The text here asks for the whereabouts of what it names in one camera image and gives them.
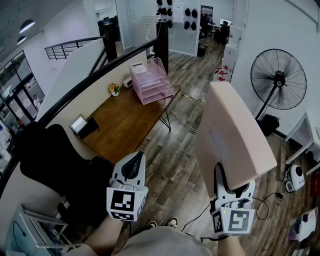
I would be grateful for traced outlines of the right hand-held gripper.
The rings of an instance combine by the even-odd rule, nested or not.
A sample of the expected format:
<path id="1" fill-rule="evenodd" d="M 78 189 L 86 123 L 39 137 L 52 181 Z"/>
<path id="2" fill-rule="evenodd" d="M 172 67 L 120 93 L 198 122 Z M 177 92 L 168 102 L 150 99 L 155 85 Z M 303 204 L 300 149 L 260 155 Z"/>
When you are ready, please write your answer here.
<path id="1" fill-rule="evenodd" d="M 255 180 L 237 188 L 234 193 L 228 189 L 224 168 L 218 162 L 214 168 L 214 185 L 216 199 L 211 201 L 213 235 L 229 237 L 248 234 L 255 216 L 251 198 L 256 187 Z"/>

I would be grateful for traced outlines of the pink cardboard box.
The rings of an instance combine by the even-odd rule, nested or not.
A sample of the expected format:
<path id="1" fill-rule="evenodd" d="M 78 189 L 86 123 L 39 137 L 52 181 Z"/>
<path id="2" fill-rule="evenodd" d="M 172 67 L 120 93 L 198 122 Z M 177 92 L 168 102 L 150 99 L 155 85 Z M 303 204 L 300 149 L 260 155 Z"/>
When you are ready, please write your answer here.
<path id="1" fill-rule="evenodd" d="M 214 169 L 220 163 L 229 190 L 277 166 L 271 147 L 251 111 L 229 82 L 211 82 L 194 143 L 209 197 L 215 194 Z"/>

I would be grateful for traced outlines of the pink paper tray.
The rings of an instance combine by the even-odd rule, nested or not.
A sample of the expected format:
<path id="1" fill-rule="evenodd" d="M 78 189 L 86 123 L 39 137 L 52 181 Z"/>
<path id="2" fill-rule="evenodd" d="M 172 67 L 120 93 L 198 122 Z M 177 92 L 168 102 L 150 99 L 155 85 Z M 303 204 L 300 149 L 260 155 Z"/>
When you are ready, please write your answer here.
<path id="1" fill-rule="evenodd" d="M 143 62 L 147 72 L 135 74 L 129 66 L 132 86 L 143 105 L 174 95 L 162 60 L 158 57 Z"/>

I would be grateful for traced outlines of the person's right forearm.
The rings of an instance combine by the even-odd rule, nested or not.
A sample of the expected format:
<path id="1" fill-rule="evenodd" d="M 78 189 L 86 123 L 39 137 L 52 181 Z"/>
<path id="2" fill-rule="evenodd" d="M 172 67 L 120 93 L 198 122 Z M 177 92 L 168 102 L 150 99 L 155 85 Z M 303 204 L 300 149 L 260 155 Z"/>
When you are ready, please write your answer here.
<path id="1" fill-rule="evenodd" d="M 237 236 L 228 236 L 218 241 L 217 256 L 246 256 Z"/>

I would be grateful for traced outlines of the white round floor appliance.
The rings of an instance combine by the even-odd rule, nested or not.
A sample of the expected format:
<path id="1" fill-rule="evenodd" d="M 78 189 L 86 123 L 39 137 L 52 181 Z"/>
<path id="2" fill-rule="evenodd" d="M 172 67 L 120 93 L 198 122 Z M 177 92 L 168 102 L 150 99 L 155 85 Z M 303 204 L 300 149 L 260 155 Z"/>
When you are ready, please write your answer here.
<path id="1" fill-rule="evenodd" d="M 285 173 L 285 188 L 288 193 L 298 191 L 305 185 L 305 177 L 300 166 L 290 165 Z"/>

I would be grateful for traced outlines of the black bag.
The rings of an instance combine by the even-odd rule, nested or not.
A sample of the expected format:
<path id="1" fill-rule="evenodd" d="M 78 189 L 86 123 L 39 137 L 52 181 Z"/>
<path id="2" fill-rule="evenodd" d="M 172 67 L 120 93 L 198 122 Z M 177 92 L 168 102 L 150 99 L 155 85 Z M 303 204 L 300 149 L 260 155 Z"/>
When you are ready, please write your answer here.
<path id="1" fill-rule="evenodd" d="M 280 126 L 279 119 L 269 114 L 265 114 L 257 123 L 265 137 L 271 135 Z"/>

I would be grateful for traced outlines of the person's beige shirt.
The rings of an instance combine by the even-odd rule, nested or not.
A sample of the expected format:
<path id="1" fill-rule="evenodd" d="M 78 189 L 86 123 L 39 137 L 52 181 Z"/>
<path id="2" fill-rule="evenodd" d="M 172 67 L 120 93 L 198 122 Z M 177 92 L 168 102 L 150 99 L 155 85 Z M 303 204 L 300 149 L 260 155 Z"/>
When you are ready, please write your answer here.
<path id="1" fill-rule="evenodd" d="M 65 256 L 98 256 L 87 244 Z M 168 226 L 152 227 L 133 237 L 114 256 L 212 256 L 203 243 Z"/>

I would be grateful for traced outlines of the yellow flowers in white pot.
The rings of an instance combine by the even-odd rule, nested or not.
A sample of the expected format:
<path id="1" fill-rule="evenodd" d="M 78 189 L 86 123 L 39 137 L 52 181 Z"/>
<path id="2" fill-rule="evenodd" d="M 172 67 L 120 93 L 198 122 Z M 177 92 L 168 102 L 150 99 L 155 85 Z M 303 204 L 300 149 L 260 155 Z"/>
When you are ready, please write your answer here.
<path id="1" fill-rule="evenodd" d="M 111 83 L 108 87 L 108 90 L 110 91 L 112 96 L 116 97 L 120 93 L 120 86 L 116 83 Z"/>

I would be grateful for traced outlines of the wooden desk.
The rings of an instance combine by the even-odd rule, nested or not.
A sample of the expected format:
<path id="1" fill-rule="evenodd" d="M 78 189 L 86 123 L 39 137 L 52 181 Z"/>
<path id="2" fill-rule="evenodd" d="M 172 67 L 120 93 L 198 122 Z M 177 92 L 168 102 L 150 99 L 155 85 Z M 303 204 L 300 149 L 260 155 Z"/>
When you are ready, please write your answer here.
<path id="1" fill-rule="evenodd" d="M 128 61 L 130 58 L 136 56 L 137 54 L 147 50 L 148 48 L 154 46 L 158 42 L 155 38 L 150 40 L 138 48 L 131 50 L 129 53 L 124 54 L 104 65 L 97 71 L 90 74 L 80 83 L 78 83 L 74 88 L 72 88 L 68 93 L 66 93 L 59 101 L 57 101 L 38 121 L 37 123 L 42 127 L 46 127 L 69 103 L 71 103 L 78 95 L 80 95 L 84 90 L 90 87 L 94 82 L 98 81 L 100 78 L 105 76 L 107 73 Z M 7 167 L 4 170 L 3 175 L 0 178 L 0 198 L 5 190 L 5 187 L 14 172 L 14 169 L 18 165 L 19 156 L 14 153 L 8 162 Z"/>

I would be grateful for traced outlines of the gray plastic crate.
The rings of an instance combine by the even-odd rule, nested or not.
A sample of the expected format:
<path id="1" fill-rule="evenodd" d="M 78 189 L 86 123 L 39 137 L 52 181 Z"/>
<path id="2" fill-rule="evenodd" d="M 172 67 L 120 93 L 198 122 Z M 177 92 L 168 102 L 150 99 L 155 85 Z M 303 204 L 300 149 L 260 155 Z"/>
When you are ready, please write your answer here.
<path id="1" fill-rule="evenodd" d="M 82 243 L 71 242 L 64 234 L 69 225 L 50 217 L 18 207 L 8 229 L 4 252 L 7 256 L 64 256 Z"/>

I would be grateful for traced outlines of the red white stand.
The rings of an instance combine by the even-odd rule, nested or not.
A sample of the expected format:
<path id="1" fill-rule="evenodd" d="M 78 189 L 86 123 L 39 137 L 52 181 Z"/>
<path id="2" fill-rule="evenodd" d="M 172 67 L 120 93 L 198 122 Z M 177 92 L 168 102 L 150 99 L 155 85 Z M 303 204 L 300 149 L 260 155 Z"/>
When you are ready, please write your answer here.
<path id="1" fill-rule="evenodd" d="M 221 82 L 230 82 L 232 76 L 232 70 L 226 66 L 222 65 L 217 69 L 217 80 Z"/>

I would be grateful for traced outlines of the white cabinet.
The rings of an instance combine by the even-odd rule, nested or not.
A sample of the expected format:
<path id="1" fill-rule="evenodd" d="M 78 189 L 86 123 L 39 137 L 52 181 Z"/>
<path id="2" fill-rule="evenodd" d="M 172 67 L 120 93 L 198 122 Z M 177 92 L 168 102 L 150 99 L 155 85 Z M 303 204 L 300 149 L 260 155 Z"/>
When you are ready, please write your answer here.
<path id="1" fill-rule="evenodd" d="M 239 47 L 234 46 L 230 43 L 227 43 L 224 48 L 223 58 L 222 58 L 222 67 L 227 67 L 228 73 L 233 74 L 234 68 L 236 65 L 237 57 L 239 54 Z"/>

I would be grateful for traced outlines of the black metal bar railing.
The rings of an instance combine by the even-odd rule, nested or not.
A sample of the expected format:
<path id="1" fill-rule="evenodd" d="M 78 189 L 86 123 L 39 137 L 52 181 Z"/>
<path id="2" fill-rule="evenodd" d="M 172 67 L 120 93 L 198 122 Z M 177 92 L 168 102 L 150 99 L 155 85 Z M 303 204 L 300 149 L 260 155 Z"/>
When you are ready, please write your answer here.
<path id="1" fill-rule="evenodd" d="M 71 40 L 45 47 L 49 60 L 65 60 L 74 51 L 91 43 L 92 41 L 103 39 L 103 36 L 89 37 L 77 40 Z"/>

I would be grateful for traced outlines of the group of black caps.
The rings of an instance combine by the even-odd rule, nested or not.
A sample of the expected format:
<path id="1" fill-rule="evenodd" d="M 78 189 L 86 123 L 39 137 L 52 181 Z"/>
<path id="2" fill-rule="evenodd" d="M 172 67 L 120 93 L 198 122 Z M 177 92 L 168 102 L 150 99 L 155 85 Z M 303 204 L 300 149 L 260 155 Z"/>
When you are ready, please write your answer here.
<path id="1" fill-rule="evenodd" d="M 197 30 L 198 10 L 191 8 L 188 2 L 183 0 L 155 0 L 158 6 L 157 15 L 160 21 L 167 22 L 168 28 L 183 28 L 185 30 Z"/>

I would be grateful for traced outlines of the black picture frame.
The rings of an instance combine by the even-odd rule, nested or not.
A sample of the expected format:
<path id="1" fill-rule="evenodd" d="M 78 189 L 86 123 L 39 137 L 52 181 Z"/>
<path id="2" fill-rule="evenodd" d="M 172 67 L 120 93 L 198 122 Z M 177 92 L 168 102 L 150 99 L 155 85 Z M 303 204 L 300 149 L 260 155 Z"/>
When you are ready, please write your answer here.
<path id="1" fill-rule="evenodd" d="M 94 131 L 100 130 L 93 117 L 85 119 L 81 114 L 69 124 L 69 127 L 82 140 Z"/>

